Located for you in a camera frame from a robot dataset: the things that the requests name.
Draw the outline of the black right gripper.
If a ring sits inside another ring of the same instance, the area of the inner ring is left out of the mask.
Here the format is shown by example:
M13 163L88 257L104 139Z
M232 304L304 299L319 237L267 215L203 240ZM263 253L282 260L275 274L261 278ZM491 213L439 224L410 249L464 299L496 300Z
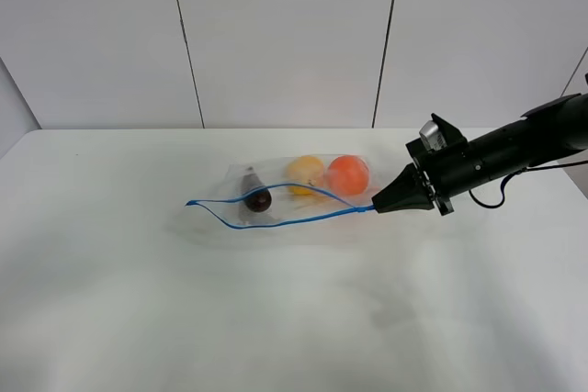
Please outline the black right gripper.
M442 216L454 211L446 181L458 168L468 140L457 127L437 114L432 113L429 120L441 128L447 146L441 151L427 151L420 136L410 141L406 147L413 163L406 165L393 182L372 197L373 208L379 214L431 210L435 206Z

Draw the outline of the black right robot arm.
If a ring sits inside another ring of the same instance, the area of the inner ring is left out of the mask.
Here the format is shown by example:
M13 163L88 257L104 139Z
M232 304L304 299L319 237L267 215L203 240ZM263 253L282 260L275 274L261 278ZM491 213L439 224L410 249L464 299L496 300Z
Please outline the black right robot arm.
M453 211L451 198L499 179L501 201L481 207L496 209L505 202L505 187L514 177L550 170L550 162L587 150L587 95L565 95L526 112L520 119L475 140L433 114L407 144L412 162L372 197L378 213L437 208Z

